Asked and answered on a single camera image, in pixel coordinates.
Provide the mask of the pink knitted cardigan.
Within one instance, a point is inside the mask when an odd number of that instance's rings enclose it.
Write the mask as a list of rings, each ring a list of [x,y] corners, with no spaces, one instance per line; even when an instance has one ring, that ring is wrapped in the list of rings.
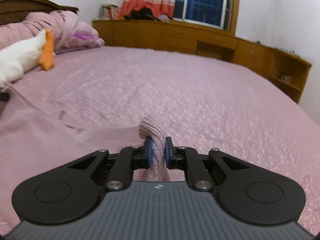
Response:
[[[152,165],[140,168],[142,181],[170,181],[165,166],[164,131],[152,115],[139,124],[112,128],[77,121],[64,111],[46,113],[26,100],[12,85],[1,89],[8,102],[1,102],[1,187],[18,183],[79,158],[86,153],[108,149],[111,154],[131,145],[141,145],[150,136]]]

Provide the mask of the black clothes on cabinet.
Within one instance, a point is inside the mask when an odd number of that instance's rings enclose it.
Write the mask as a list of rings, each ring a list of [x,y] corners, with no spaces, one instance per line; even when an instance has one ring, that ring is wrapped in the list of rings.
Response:
[[[124,16],[124,19],[126,21],[129,20],[143,20],[143,21],[157,21],[159,22],[160,19],[156,18],[152,10],[147,7],[143,7],[142,9],[139,10],[131,10],[129,14]]]

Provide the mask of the white plush goose toy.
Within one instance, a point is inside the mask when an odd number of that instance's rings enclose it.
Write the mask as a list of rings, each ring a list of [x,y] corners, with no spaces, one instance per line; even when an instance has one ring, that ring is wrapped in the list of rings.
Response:
[[[54,35],[43,29],[37,36],[16,42],[1,50],[1,88],[36,66],[48,71],[54,67]]]

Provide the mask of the pink floral bedspread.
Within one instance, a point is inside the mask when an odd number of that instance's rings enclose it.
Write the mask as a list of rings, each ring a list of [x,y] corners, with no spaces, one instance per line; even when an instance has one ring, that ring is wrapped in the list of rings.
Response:
[[[306,192],[300,224],[319,232],[319,125],[270,81],[187,54],[101,47],[56,56],[12,84],[38,109],[112,128],[158,119],[174,144],[223,152],[285,175]],[[1,234],[19,220],[1,187]]]

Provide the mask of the dark wooden headboard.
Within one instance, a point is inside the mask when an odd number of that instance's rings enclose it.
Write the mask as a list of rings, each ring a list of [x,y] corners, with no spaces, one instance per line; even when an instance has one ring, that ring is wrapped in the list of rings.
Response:
[[[77,7],[58,5],[49,0],[0,0],[1,25],[21,22],[30,12],[50,13],[55,10],[69,10],[77,14]]]

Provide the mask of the pink rolled quilt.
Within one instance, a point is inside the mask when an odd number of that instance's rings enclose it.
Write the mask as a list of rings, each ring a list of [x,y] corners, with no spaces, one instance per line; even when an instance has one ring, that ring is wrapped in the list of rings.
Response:
[[[99,48],[105,45],[98,32],[71,11],[31,12],[18,23],[1,25],[1,49],[49,29],[54,36],[54,52]]]

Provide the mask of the long wooden cabinet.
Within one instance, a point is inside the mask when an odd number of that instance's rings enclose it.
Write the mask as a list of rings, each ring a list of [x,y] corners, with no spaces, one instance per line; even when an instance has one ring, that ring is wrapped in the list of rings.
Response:
[[[249,68],[298,103],[311,63],[297,55],[235,37],[227,31],[171,21],[93,20],[107,46],[194,54]]]

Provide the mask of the stack of books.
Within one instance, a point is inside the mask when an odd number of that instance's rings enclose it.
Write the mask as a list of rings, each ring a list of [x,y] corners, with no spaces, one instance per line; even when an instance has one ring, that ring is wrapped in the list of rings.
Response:
[[[119,7],[114,4],[102,4],[100,6],[99,18],[102,20],[117,20]]]

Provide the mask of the window with white frame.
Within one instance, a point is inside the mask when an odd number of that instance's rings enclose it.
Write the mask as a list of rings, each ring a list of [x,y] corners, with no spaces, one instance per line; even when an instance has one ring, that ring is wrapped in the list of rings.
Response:
[[[175,0],[173,18],[235,32],[239,0]]]

